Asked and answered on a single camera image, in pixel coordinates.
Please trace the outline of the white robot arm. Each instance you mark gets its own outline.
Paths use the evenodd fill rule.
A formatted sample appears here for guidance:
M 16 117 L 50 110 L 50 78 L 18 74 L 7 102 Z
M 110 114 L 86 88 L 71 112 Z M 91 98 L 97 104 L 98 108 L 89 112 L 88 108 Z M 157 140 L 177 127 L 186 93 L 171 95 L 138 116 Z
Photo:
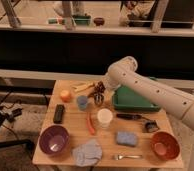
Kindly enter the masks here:
M 126 56 L 112 63 L 103 76 L 107 90 L 126 86 L 181 120 L 194 131 L 194 95 L 154 81 L 136 73 L 138 63 Z M 194 171 L 194 145 L 188 171 Z

